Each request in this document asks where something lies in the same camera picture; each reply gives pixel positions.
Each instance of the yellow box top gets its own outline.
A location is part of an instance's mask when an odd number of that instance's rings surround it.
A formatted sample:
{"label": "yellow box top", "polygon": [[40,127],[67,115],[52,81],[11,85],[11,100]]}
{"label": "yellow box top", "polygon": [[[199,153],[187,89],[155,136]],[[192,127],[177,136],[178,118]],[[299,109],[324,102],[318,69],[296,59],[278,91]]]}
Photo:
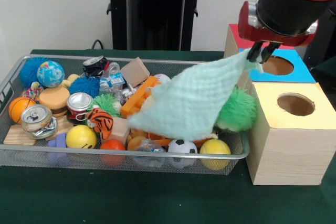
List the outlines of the yellow box top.
{"label": "yellow box top", "polygon": [[271,128],[336,129],[336,111],[318,83],[253,85]]}

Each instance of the dark green table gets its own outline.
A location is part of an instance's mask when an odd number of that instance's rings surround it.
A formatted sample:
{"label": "dark green table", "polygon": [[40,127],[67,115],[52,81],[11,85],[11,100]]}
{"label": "dark green table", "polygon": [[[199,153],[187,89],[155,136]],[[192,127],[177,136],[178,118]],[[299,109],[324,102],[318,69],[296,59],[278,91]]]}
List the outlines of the dark green table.
{"label": "dark green table", "polygon": [[[34,50],[35,54],[218,59],[223,52]],[[229,176],[0,167],[0,223],[336,223],[336,160],[321,186]]]}

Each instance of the wire mesh basket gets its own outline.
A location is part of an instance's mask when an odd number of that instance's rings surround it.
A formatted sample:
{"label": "wire mesh basket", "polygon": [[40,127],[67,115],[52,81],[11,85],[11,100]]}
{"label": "wire mesh basket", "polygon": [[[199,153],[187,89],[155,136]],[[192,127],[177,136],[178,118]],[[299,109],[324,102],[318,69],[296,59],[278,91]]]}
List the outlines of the wire mesh basket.
{"label": "wire mesh basket", "polygon": [[[26,60],[31,57],[41,57],[41,55],[22,57],[0,84],[2,108],[0,165],[228,175],[238,160],[245,158],[249,153],[245,132],[224,132],[219,135],[219,139],[229,146],[231,155],[58,148],[48,147],[45,140],[38,141],[34,146],[2,144],[9,128],[14,124],[8,115],[8,106],[13,99],[21,95],[24,89],[18,74]],[[48,56],[48,58],[60,63],[66,76],[72,73],[81,74],[82,62],[87,59],[79,56]],[[120,67],[123,67],[132,59],[108,58],[108,60],[117,62]],[[163,73],[169,77],[177,75],[192,65],[202,63],[145,59],[142,61],[151,75]]]}

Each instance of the mint green cloth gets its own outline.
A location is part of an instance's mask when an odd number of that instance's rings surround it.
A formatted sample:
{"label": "mint green cloth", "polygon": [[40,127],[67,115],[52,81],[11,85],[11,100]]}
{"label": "mint green cloth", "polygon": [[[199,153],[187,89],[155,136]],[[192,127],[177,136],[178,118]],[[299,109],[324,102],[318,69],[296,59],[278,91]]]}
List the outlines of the mint green cloth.
{"label": "mint green cloth", "polygon": [[155,102],[129,118],[133,128],[186,141],[211,133],[217,116],[244,69],[248,50],[229,58],[185,69],[170,82],[152,89]]}

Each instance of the green fuzzy ball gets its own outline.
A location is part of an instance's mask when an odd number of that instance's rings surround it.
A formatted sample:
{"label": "green fuzzy ball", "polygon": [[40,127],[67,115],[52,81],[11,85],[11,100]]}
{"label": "green fuzzy ball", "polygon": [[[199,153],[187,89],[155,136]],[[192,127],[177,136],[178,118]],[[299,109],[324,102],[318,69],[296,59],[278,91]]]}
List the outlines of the green fuzzy ball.
{"label": "green fuzzy ball", "polygon": [[245,91],[234,88],[219,112],[216,125],[238,132],[252,127],[257,117],[256,99]]}
{"label": "green fuzzy ball", "polygon": [[88,111],[92,111],[92,107],[97,105],[99,108],[110,114],[114,118],[121,117],[120,110],[117,107],[121,107],[119,101],[112,94],[101,94],[94,98],[91,102]]}

